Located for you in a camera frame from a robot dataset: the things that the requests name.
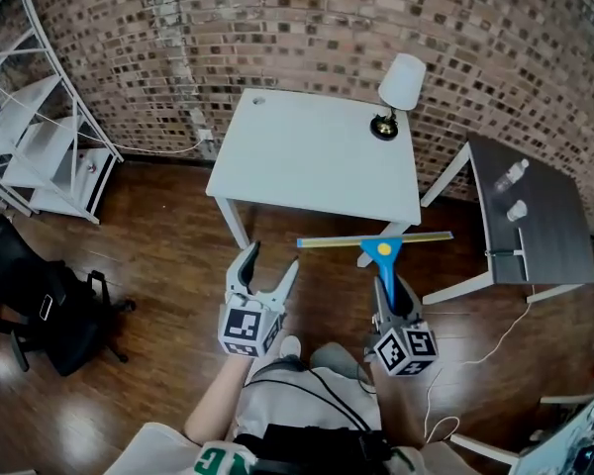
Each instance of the gray tabletop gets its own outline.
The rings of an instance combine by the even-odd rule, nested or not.
[[[551,285],[594,282],[594,253],[574,181],[499,142],[469,136],[469,145],[486,217],[487,249],[521,249],[518,228],[522,230],[528,279],[522,257],[496,256],[491,259],[493,281]],[[508,191],[495,193],[497,179],[523,158],[530,165],[522,179]],[[528,214],[510,222],[506,212],[519,199],[528,206]]]

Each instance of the white lampshade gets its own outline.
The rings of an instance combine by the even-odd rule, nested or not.
[[[395,109],[414,109],[418,104],[426,70],[427,66],[415,56],[397,54],[380,83],[378,95]]]

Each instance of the desk lamp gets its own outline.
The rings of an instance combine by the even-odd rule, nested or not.
[[[369,124],[375,137],[391,141],[398,136],[396,109],[409,111],[416,107],[427,66],[410,54],[399,53],[378,88],[381,100],[389,106],[389,116],[376,115]]]

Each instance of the black office chair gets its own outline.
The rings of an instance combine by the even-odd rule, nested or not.
[[[92,280],[101,282],[97,299]],[[133,311],[134,301],[112,305],[105,276],[92,271],[80,281],[63,261],[48,262],[25,243],[9,220],[0,215],[0,303],[24,322],[0,321],[0,333],[11,336],[16,358],[29,370],[26,352],[43,350],[62,376],[88,362],[107,346],[121,362],[128,357],[108,343],[120,312]]]

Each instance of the wall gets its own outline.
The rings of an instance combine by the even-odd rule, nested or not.
[[[594,0],[35,1],[116,143],[176,150],[209,128],[219,145],[248,86],[378,102],[409,52],[429,68],[411,115],[421,190],[477,131],[574,177],[594,229]]]

